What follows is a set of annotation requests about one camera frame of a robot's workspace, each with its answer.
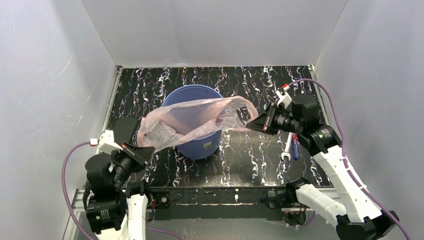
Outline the pink plastic trash bag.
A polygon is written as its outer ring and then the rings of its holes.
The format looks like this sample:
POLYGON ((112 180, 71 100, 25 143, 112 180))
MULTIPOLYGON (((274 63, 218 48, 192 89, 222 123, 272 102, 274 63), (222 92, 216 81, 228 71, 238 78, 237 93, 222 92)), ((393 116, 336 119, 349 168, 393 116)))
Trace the pink plastic trash bag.
POLYGON ((141 119, 136 134, 138 147, 155 151, 176 147, 217 131, 247 131, 238 110, 248 112, 247 122, 259 116, 253 103, 241 96, 198 99, 161 106, 141 119))

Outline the blue plastic trash bin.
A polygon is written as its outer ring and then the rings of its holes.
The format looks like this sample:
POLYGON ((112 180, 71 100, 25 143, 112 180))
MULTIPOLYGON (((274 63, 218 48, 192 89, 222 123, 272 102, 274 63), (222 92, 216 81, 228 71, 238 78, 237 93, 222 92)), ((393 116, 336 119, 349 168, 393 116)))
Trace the blue plastic trash bin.
MULTIPOLYGON (((162 106, 167 107, 182 102, 222 97, 218 91, 209 86, 189 84, 181 86, 168 94, 164 98, 162 106)), ((181 154, 193 161, 208 158, 219 148, 221 134, 221 130, 212 132, 209 135, 178 145, 177 149, 181 154)))

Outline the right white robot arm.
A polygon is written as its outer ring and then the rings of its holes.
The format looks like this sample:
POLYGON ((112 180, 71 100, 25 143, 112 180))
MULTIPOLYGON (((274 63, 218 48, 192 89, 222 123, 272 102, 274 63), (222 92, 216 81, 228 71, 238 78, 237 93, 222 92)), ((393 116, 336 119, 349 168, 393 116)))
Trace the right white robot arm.
POLYGON ((285 186, 287 203, 312 208, 331 224, 341 240, 378 240, 396 225, 395 212, 375 203, 343 157, 342 140, 329 125, 320 122, 320 106, 310 95, 283 97, 270 104, 246 127, 275 135, 279 131, 297 135, 299 143, 330 178, 340 201, 330 198, 301 177, 285 186))

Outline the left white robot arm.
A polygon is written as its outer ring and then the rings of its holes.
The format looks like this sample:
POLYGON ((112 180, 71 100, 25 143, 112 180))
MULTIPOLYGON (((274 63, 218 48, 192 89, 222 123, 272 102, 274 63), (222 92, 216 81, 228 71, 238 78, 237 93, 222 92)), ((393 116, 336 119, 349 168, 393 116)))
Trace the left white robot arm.
POLYGON ((145 180, 126 182, 131 174, 146 168, 155 148, 120 146, 120 150, 96 154, 86 162, 84 210, 99 240, 144 240, 146 210, 154 199, 145 180))

